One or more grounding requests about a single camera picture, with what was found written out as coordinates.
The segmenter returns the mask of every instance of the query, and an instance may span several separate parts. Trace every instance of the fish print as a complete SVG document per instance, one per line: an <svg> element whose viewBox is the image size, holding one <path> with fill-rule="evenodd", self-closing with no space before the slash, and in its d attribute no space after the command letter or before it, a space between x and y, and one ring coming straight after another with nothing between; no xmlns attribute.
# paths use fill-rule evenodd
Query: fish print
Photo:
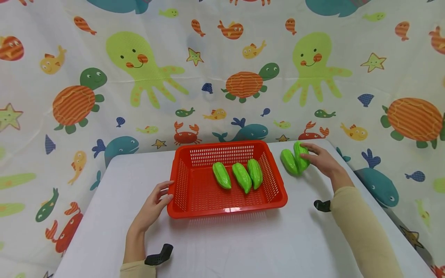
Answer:
<svg viewBox="0 0 445 278"><path fill-rule="evenodd" d="M97 34L96 31L93 31L89 26L88 23L86 23L85 19L81 18L80 16L74 17L74 24L82 31L88 32L91 35L95 36Z"/></svg>
<svg viewBox="0 0 445 278"><path fill-rule="evenodd" d="M362 127L352 125L350 128L347 128L343 123L341 123L341 128L344 133L348 135L353 140L363 141L368 137L368 131Z"/></svg>
<svg viewBox="0 0 445 278"><path fill-rule="evenodd" d="M204 119L209 119L209 120L222 120L226 118L226 111L222 108L216 109L216 110L212 110L212 113L210 113L210 115L203 115Z"/></svg>
<svg viewBox="0 0 445 278"><path fill-rule="evenodd" d="M201 37L204 37L206 34L201 31L201 25L199 24L199 21L196 19L192 20L192 28L195 32L197 32Z"/></svg>
<svg viewBox="0 0 445 278"><path fill-rule="evenodd" d="M293 36L297 33L297 31L295 31L295 19L289 18L286 20L286 30L291 32Z"/></svg>
<svg viewBox="0 0 445 278"><path fill-rule="evenodd" d="M193 107L190 109L190 111L187 111L185 109L179 109L179 110L176 110L176 116L187 117L187 116L190 116L193 112L195 112L195 109L193 109Z"/></svg>
<svg viewBox="0 0 445 278"><path fill-rule="evenodd" d="M159 15L160 16L165 16L168 18L175 18L179 15L179 12L177 9L167 9L165 11L159 10Z"/></svg>
<svg viewBox="0 0 445 278"><path fill-rule="evenodd" d="M42 203L42 206L40 207L36 215L36 222L42 222L48 218L48 216L53 212L58 198L59 189L53 188L53 197L51 198L51 200Z"/></svg>
<svg viewBox="0 0 445 278"><path fill-rule="evenodd" d="M86 164L86 153L84 151L77 151L74 155L74 161L71 163L72 168L74 169L74 177L68 181L69 185L73 185L73 183L79 178Z"/></svg>
<svg viewBox="0 0 445 278"><path fill-rule="evenodd" d="M243 57L246 59L253 59L263 51L263 48L265 46L266 46L265 40L263 40L259 48L256 48L255 44L248 45L245 48L243 48Z"/></svg>
<svg viewBox="0 0 445 278"><path fill-rule="evenodd" d="M156 126L146 126L144 129L136 128L136 131L146 133L146 134L155 134L159 131L159 129Z"/></svg>
<svg viewBox="0 0 445 278"><path fill-rule="evenodd" d="M244 27L240 23L235 23L234 21L230 22L229 26L226 28L224 27L223 22L220 20L218 29L221 30L223 36L231 40L239 39L244 31Z"/></svg>
<svg viewBox="0 0 445 278"><path fill-rule="evenodd" d="M14 36L0 36L0 60L17 61L25 53L22 42Z"/></svg>
<svg viewBox="0 0 445 278"><path fill-rule="evenodd" d="M281 129L288 129L291 127L291 123L288 121L281 121L281 122L274 121L274 124Z"/></svg>
<svg viewBox="0 0 445 278"><path fill-rule="evenodd" d="M405 174L405 178L407 179L411 178L417 182L423 182L425 180L425 174L422 171L416 171L411 175Z"/></svg>
<svg viewBox="0 0 445 278"><path fill-rule="evenodd" d="M402 41L409 40L409 38L406 36L406 33L408 33L409 30L409 22L402 21L399 24L397 24L395 32L396 35L398 35L400 38L402 38Z"/></svg>
<svg viewBox="0 0 445 278"><path fill-rule="evenodd" d="M314 113L315 117L317 118L332 118L336 116L335 112L332 112L331 114L327 113L324 109L318 109Z"/></svg>
<svg viewBox="0 0 445 278"><path fill-rule="evenodd" d="M45 54L45 58L40 61L40 69L46 74L55 74L65 63L66 49L59 45L59 55L55 57L51 54Z"/></svg>

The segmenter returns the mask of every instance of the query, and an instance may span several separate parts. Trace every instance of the plastic vegetable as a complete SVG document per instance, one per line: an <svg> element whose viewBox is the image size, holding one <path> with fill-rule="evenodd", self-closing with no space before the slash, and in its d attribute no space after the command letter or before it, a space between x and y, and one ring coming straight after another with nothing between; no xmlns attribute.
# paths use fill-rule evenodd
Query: plastic vegetable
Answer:
<svg viewBox="0 0 445 278"><path fill-rule="evenodd" d="M244 189L244 193L249 193L252 188L252 180L246 171L246 168L241 163L235 163L232 165L233 174L235 175L236 181Z"/></svg>
<svg viewBox="0 0 445 278"><path fill-rule="evenodd" d="M230 177L224 164L216 162L213 164L212 169L218 184L224 189L231 189L232 183L230 182Z"/></svg>
<svg viewBox="0 0 445 278"><path fill-rule="evenodd" d="M249 159L247 162L247 170L253 182L253 189L258 189L263 182L263 173L261 172L258 161Z"/></svg>

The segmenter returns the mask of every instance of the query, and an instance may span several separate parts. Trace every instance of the starfish print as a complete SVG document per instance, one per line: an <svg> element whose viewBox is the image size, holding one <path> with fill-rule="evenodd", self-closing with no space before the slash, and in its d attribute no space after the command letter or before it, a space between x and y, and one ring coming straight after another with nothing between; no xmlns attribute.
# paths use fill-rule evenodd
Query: starfish print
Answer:
<svg viewBox="0 0 445 278"><path fill-rule="evenodd" d="M204 63L204 61L201 59L201 53L200 52L195 52L190 47L189 47L189 57L187 58L186 62L188 62L188 61L193 61L195 66L198 65L198 62L203 62Z"/></svg>
<svg viewBox="0 0 445 278"><path fill-rule="evenodd" d="M367 62L360 65L360 67L368 67L368 72L370 73L375 68L385 69L383 67L383 62L385 62L386 57L378 57L374 52L371 53Z"/></svg>
<svg viewBox="0 0 445 278"><path fill-rule="evenodd" d="M18 117L23 114L23 111L16 111L12 107L12 104L8 103L5 109L0 109L0 132L2 132L8 125L20 130L20 124Z"/></svg>
<svg viewBox="0 0 445 278"><path fill-rule="evenodd" d="M419 242L419 233L410 231L405 229L404 227L400 226L400 230L402 231L402 234L408 239L409 243L414 247L414 249L417 249L416 247L425 248L420 242Z"/></svg>
<svg viewBox="0 0 445 278"><path fill-rule="evenodd" d="M156 143L154 143L152 146L153 147L157 147L156 149L159 149L161 147L166 147L167 145L166 145L165 141L161 141L161 140L156 139Z"/></svg>

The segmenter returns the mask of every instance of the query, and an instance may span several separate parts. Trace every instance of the blue fish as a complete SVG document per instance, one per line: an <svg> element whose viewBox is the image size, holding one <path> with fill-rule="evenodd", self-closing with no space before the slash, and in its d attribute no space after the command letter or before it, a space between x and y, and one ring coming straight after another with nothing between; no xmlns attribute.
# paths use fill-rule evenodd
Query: blue fish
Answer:
<svg viewBox="0 0 445 278"><path fill-rule="evenodd" d="M261 117L264 117L264 115L267 115L267 114L269 114L271 112L271 110L269 109L269 108L265 108L264 110L263 110L263 114L262 115L260 115Z"/></svg>
<svg viewBox="0 0 445 278"><path fill-rule="evenodd" d="M306 0L307 7L321 16L350 16L371 0Z"/></svg>
<svg viewBox="0 0 445 278"><path fill-rule="evenodd" d="M105 167L108 167L110 161L118 155L121 154L132 154L135 153L139 148L139 142L130 136L122 136L111 140L111 142L105 147L102 139L96 141L97 146L93 147L91 150L94 153L94 158L102 152L105 151Z"/></svg>
<svg viewBox="0 0 445 278"><path fill-rule="evenodd" d="M260 124L245 125L246 123L245 118L242 118L241 120L233 118L233 120L234 121L232 122L232 125L239 125L241 129L238 131L238 133L232 140L226 141L224 139L225 137L227 137L227 132L224 132L223 134L212 132L212 134L216 136L220 142L263 140L269 133L267 127L265 127L264 125Z"/></svg>
<svg viewBox="0 0 445 278"><path fill-rule="evenodd" d="M425 180L425 174L422 171L416 171L412 173L411 175L405 174L405 177L407 179L413 179L418 182L423 182Z"/></svg>
<svg viewBox="0 0 445 278"><path fill-rule="evenodd" d="M373 157L370 149L367 154L362 152L362 156L368 162L369 168L359 169L354 173L381 207L395 207L399 203L396 187L387 176L374 169L380 164L380 157Z"/></svg>
<svg viewBox="0 0 445 278"><path fill-rule="evenodd" d="M363 94L359 96L357 99L360 100L360 102L363 104L364 107L368 107L373 98L374 96L371 94Z"/></svg>
<svg viewBox="0 0 445 278"><path fill-rule="evenodd" d="M202 86L202 89L201 89L202 91L204 91L204 92L209 92L209 93L213 93L213 89L212 89L212 84L211 83L205 83L203 86Z"/></svg>
<svg viewBox="0 0 445 278"><path fill-rule="evenodd" d="M94 6L109 12L126 13L135 11L145 13L151 0L87 0Z"/></svg>
<svg viewBox="0 0 445 278"><path fill-rule="evenodd" d="M46 134L45 135L45 151L46 151L46 154L50 154L55 149L56 149L56 144Z"/></svg>

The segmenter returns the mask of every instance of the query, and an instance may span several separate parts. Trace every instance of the hand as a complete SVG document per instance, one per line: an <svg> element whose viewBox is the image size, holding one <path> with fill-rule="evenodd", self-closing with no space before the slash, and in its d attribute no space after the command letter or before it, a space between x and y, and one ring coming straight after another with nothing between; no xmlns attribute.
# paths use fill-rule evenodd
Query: hand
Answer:
<svg viewBox="0 0 445 278"><path fill-rule="evenodd" d="M162 196L168 193L168 187L174 181L165 181L157 184L150 196L148 196L139 213L130 226L131 230L136 232L146 232L148 228L156 221L161 214L162 209L170 203L173 195L167 195L163 199Z"/></svg>

